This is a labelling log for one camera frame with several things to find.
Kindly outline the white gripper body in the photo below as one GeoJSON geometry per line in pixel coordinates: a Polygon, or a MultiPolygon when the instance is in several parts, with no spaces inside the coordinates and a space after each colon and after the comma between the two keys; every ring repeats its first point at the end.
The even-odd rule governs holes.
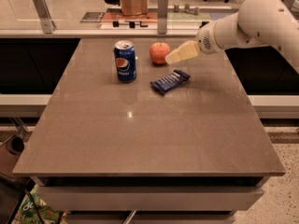
{"type": "Polygon", "coordinates": [[[200,50],[206,54],[221,52],[228,48],[229,29],[225,20],[211,21],[202,26],[197,35],[200,50]]]}

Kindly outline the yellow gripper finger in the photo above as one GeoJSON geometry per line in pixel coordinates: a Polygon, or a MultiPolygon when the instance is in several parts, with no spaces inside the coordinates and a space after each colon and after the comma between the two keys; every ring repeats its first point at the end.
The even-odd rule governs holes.
{"type": "Polygon", "coordinates": [[[178,63],[196,57],[199,53],[200,49],[198,43],[194,40],[189,40],[167,54],[165,61],[168,64],[178,63]]]}

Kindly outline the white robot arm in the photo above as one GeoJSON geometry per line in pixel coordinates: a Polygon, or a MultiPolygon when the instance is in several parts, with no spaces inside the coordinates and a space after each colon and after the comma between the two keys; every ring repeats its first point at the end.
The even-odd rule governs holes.
{"type": "Polygon", "coordinates": [[[166,55],[169,64],[200,53],[270,46],[299,73],[299,22],[281,0],[246,0],[239,10],[201,27],[194,40],[166,55]]]}

